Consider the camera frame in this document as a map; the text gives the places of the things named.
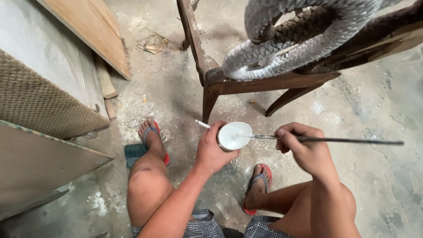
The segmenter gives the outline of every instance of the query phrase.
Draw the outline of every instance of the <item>flip-flop strap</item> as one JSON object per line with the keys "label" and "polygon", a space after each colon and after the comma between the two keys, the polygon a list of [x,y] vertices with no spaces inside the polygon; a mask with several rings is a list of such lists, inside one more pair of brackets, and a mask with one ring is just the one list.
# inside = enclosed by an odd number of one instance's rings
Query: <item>flip-flop strap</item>
{"label": "flip-flop strap", "polygon": [[262,174],[262,173],[260,173],[259,175],[256,175],[254,178],[253,178],[253,180],[251,181],[251,183],[248,185],[248,191],[251,189],[251,186],[253,185],[253,183],[255,183],[257,180],[259,180],[260,178],[263,178],[263,181],[264,181],[264,186],[265,186],[265,188],[266,188],[266,193],[267,193],[267,190],[269,189],[269,185],[267,184],[267,179],[266,179],[266,177],[264,176],[264,174]]}
{"label": "flip-flop strap", "polygon": [[147,147],[147,144],[146,144],[146,138],[147,138],[147,134],[151,130],[154,131],[157,135],[160,136],[159,131],[156,128],[154,128],[154,127],[147,127],[146,131],[144,132],[144,137],[143,137],[143,143],[144,143],[144,145],[146,146],[147,149],[148,149],[148,147]]}

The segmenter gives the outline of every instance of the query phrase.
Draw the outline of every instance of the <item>checkered shorts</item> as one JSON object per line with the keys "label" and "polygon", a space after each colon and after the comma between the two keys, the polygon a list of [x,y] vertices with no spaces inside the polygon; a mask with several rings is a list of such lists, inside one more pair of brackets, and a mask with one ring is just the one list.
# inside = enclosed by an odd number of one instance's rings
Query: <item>checkered shorts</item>
{"label": "checkered shorts", "polygon": [[[208,209],[194,210],[195,221],[189,221],[183,238],[225,238],[214,214]],[[243,238],[295,238],[285,232],[270,229],[268,225],[279,220],[273,216],[253,216],[248,223]],[[142,227],[132,227],[132,235],[136,238]]]}

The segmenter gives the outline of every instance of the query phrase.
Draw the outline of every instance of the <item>cigarette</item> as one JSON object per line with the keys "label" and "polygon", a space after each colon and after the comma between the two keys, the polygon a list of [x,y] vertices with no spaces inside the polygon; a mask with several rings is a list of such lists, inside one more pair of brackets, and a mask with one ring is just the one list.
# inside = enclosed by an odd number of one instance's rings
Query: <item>cigarette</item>
{"label": "cigarette", "polygon": [[200,126],[202,126],[202,127],[205,127],[205,128],[207,128],[207,129],[209,129],[210,128],[210,126],[209,125],[207,125],[206,123],[204,123],[204,122],[200,122],[200,121],[198,121],[198,120],[195,120],[195,122],[196,123],[198,123]]}

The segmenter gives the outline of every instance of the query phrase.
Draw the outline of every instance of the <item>paint cup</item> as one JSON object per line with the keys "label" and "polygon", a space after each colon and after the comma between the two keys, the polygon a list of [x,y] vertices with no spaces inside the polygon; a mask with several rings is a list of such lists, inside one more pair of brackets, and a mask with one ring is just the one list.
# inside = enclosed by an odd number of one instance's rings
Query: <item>paint cup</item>
{"label": "paint cup", "polygon": [[246,146],[251,138],[239,137],[241,135],[251,135],[253,131],[249,124],[245,122],[231,122],[219,129],[217,133],[217,144],[223,151],[233,151]]}

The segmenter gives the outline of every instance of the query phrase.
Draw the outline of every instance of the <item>woven mat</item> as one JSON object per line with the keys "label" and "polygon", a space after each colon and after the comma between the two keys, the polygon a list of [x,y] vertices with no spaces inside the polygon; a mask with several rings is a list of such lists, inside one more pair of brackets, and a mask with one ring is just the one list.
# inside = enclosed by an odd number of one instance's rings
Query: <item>woven mat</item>
{"label": "woven mat", "polygon": [[110,122],[2,49],[0,119],[60,139]]}

